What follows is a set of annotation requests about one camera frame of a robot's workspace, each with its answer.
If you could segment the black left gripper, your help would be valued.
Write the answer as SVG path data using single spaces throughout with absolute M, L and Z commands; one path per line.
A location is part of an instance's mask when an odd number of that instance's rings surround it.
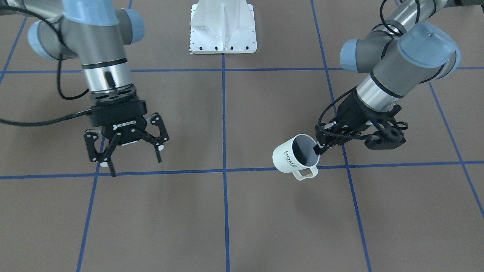
M 354 88 L 335 101 L 339 100 L 342 103 L 337 107 L 335 117 L 328 124 L 315 126 L 316 145 L 313 151 L 316 155 L 350 140 L 364 141 L 370 150 L 393 150 L 406 143 L 404 130 L 408 129 L 408 124 L 395 119 L 402 109 L 401 105 L 393 105 L 384 112 L 372 110 L 359 99 Z

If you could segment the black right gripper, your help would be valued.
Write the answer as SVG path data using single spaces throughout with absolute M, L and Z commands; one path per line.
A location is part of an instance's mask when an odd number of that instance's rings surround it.
M 99 162 L 102 167 L 109 168 L 112 177 L 116 177 L 111 160 L 116 146 L 139 140 L 150 143 L 155 148 L 157 161 L 162 162 L 161 151 L 170 137 L 159 113 L 153 113 L 145 121 L 146 103 L 138 98 L 134 85 L 111 91 L 91 92 L 90 99 L 94 103 L 89 115 L 90 123 L 93 127 L 101 128 L 101 131 L 86 130 L 84 133 L 90 162 Z M 147 123 L 156 126 L 160 135 L 155 137 L 147 132 Z M 101 138 L 100 134 L 110 141 L 103 150 L 98 151 L 95 142 Z

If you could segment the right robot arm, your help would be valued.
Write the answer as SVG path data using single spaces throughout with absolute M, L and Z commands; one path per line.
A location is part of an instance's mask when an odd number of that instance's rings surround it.
M 65 100 L 90 94 L 92 106 L 44 122 L 2 124 L 36 127 L 88 116 L 93 130 L 86 130 L 84 140 L 90 161 L 109 168 L 116 176 L 111 155 L 118 146 L 138 141 L 150 143 L 158 162 L 169 136 L 158 113 L 145 117 L 147 106 L 138 98 L 127 60 L 125 45 L 143 39 L 142 17 L 132 9 L 115 9 L 110 0 L 2 0 L 1 15 L 24 14 L 38 19 L 29 29 L 31 48 L 41 57 L 56 60 L 57 91 Z M 87 89 L 76 96 L 61 90 L 62 62 L 80 60 Z

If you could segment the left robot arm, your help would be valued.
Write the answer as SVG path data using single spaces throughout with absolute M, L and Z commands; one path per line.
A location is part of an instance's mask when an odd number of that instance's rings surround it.
M 352 140 L 364 141 L 370 150 L 392 150 L 406 142 L 406 122 L 395 115 L 398 101 L 416 86 L 451 74 L 461 62 L 455 41 L 427 20 L 444 8 L 482 6 L 482 0 L 403 0 L 363 39 L 346 41 L 340 51 L 341 67 L 365 73 L 363 81 L 335 100 L 337 113 L 315 126 L 313 151 Z

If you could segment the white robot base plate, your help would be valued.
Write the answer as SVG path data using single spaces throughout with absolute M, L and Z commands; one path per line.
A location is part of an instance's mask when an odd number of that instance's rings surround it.
M 191 54 L 255 53 L 253 5 L 245 0 L 199 0 L 191 6 Z

